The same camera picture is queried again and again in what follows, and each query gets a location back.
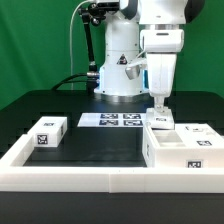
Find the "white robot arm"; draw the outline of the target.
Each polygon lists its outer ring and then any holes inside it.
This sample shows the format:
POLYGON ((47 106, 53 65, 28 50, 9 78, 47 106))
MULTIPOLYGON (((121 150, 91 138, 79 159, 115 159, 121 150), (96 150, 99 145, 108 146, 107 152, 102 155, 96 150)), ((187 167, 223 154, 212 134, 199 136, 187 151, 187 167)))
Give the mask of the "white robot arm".
POLYGON ((204 5, 205 0, 93 0, 92 16, 106 24, 105 62, 94 93, 110 100, 148 93, 152 111, 167 113, 164 101, 184 45, 182 26, 204 5))

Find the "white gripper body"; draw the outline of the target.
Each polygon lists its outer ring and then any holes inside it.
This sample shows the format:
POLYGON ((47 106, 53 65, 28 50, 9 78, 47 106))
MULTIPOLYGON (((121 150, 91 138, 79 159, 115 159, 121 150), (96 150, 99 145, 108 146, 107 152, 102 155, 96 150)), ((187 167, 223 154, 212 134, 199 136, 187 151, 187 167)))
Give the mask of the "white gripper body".
POLYGON ((169 97, 172 90, 177 54, 184 44, 184 31, 142 30, 140 46, 145 52, 148 87, 152 97, 169 97))

